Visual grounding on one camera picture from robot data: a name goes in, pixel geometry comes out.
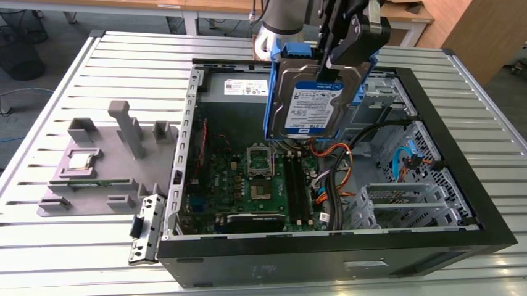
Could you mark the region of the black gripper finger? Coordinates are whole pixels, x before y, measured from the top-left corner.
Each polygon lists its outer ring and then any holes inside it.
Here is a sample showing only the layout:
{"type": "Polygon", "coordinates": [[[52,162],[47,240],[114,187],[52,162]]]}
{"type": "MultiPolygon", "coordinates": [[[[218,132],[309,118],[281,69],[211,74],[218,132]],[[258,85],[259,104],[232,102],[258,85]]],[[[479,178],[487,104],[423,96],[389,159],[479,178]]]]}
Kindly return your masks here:
{"type": "Polygon", "coordinates": [[[381,8],[385,1],[371,0],[363,10],[365,24],[362,25],[361,39],[355,46],[350,48],[341,57],[335,51],[326,59],[319,52],[319,41],[317,53],[321,55],[321,64],[317,72],[317,80],[334,82],[338,70],[343,67],[358,67],[371,61],[371,56],[387,44],[391,38],[391,25],[389,19],[382,16],[381,8]]]}

